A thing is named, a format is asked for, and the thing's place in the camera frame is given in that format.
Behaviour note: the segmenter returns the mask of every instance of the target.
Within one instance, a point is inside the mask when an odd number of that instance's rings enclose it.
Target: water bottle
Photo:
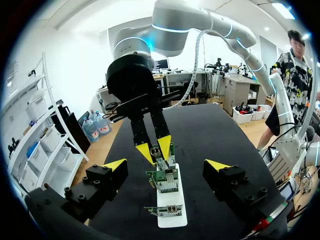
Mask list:
[[[90,114],[90,116],[89,116],[89,120],[94,120],[94,118],[95,118],[95,112],[94,112],[94,110],[93,109],[91,109],[91,114]]]
[[[99,131],[97,127],[94,125],[93,121],[88,120],[86,117],[83,118],[84,122],[82,125],[82,129],[85,135],[88,137],[90,142],[95,142],[99,139]]]
[[[94,118],[94,124],[101,135],[107,135],[111,132],[111,126],[107,118],[103,118],[103,116],[96,111],[96,118]]]

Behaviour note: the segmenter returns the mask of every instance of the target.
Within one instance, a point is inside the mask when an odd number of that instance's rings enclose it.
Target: yellow triangular tip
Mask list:
[[[169,151],[170,151],[171,135],[159,138],[158,144],[163,154],[164,160],[167,160],[169,157]]]
[[[214,167],[215,170],[217,170],[219,172],[220,169],[224,169],[224,168],[231,168],[231,166],[222,164],[220,162],[216,162],[216,161],[212,161],[209,159],[206,159],[205,161],[207,161],[212,167]]]
[[[120,159],[118,161],[113,161],[113,162],[110,162],[110,163],[107,163],[105,165],[102,165],[101,167],[107,167],[107,168],[110,168],[112,169],[112,172],[114,170],[116,170],[117,167],[119,167],[120,164],[122,164],[124,161],[127,161],[127,159],[123,158],[123,159]]]
[[[136,149],[139,150],[139,152],[152,164],[155,165],[156,163],[152,161],[152,157],[150,154],[150,149],[148,146],[148,143],[140,144],[138,146],[135,146]]]

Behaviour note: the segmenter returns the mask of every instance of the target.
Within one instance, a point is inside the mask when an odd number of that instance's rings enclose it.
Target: wooden floor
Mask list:
[[[248,139],[252,142],[252,144],[257,147],[258,142],[260,140],[261,135],[263,132],[267,129],[267,126],[265,124],[265,119],[261,120],[254,120],[250,123],[240,124],[239,127],[242,129],[242,131],[246,134]],[[111,125],[112,131],[108,135],[101,136],[100,139],[96,142],[93,142],[91,146],[89,147],[88,151],[86,152],[86,155],[89,158],[89,162],[86,162],[85,160],[82,160],[82,163],[75,175],[75,178],[73,180],[73,185],[80,182],[82,180],[82,177],[86,175],[85,170],[92,166],[93,164],[97,165],[103,165],[106,157],[108,155],[108,152],[114,142],[114,139],[117,135],[117,132],[119,128],[121,127],[123,121],[119,121],[117,123],[113,123]],[[271,144],[276,137],[272,137],[269,144]],[[310,168],[311,172],[315,171],[315,167]],[[311,189],[310,193],[306,193],[302,195],[302,193],[297,194],[297,196],[294,199],[295,207],[297,208],[299,205],[301,205],[301,208],[305,206],[311,199],[313,193],[317,189],[318,185],[318,177],[317,175],[314,176],[313,180],[313,187]],[[292,220],[288,223],[288,229],[290,229],[294,223],[297,222],[299,218]]]

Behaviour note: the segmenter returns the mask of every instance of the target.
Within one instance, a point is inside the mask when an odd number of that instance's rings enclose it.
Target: black shorts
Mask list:
[[[269,127],[273,135],[279,136],[280,134],[280,123],[276,106],[274,106],[270,112],[270,115],[265,121],[265,124]]]

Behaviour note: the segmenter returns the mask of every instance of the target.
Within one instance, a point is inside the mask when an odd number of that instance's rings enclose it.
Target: patterned shirt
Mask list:
[[[306,65],[305,60],[303,60],[307,72],[302,73],[298,71],[290,52],[282,53],[272,68],[281,69],[281,78],[289,98],[293,117],[300,122],[306,109],[307,100],[310,99],[313,79],[312,70]]]

